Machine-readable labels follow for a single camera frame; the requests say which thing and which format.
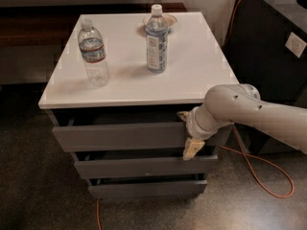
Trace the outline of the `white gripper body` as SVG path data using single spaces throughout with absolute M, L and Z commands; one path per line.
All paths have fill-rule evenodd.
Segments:
M 194 107 L 186 116 L 186 129 L 195 139 L 208 140 L 220 128 L 230 125 L 229 121 L 216 119 L 204 105 Z

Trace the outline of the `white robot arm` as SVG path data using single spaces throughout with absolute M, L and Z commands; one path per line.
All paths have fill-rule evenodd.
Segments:
M 205 141 L 222 127 L 241 124 L 307 153 L 307 110 L 268 103 L 249 84 L 222 84 L 210 88 L 203 104 L 177 114 L 186 125 L 188 137 L 183 159 L 191 160 Z

